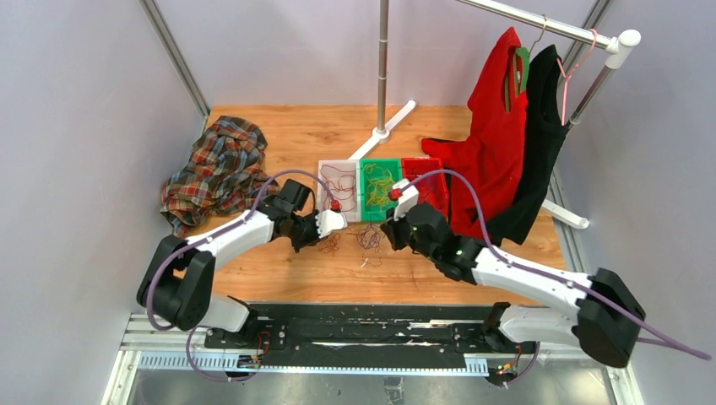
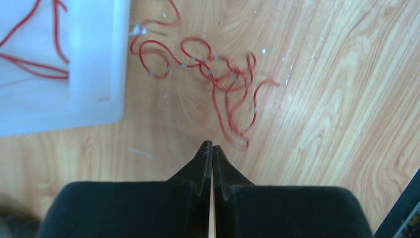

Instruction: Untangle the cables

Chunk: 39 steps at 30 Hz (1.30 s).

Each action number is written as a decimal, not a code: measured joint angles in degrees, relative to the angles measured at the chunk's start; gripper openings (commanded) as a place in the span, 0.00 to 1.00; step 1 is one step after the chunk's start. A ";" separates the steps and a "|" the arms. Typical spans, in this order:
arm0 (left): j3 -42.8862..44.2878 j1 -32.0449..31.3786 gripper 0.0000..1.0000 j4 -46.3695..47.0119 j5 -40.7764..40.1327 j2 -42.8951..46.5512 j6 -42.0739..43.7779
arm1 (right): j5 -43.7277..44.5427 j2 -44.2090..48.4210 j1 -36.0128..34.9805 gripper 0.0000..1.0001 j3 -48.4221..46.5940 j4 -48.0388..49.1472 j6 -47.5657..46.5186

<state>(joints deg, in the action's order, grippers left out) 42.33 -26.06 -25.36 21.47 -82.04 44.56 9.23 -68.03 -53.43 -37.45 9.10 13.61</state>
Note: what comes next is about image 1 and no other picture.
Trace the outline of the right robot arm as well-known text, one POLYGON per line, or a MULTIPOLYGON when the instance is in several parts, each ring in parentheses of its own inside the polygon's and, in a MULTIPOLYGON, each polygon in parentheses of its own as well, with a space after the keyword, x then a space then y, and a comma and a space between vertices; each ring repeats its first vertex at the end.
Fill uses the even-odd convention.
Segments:
POLYGON ((535 306, 500 302, 482 323, 485 345, 497 352, 514 343, 556 343, 580 348, 591 359, 624 368, 645 311, 622 278, 601 268, 594 275, 572 273, 491 250, 477 238, 458 235, 434 207, 420 203, 380 225, 395 251, 410 248, 445 277, 505 289, 536 301, 535 306))

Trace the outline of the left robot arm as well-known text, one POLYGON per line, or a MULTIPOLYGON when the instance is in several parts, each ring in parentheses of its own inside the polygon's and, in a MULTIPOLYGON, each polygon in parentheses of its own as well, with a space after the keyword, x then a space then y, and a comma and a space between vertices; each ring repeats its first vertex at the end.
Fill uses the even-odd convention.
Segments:
POLYGON ((238 348, 258 340, 255 315, 244 302, 212 291, 214 274, 254 247, 281 237, 295 251, 314 246, 347 226, 339 205, 298 215, 311 189, 288 180, 276 195, 265 197, 256 210, 202 235, 162 239, 138 287, 137 302, 169 328, 182 331, 211 327, 225 331, 238 348))

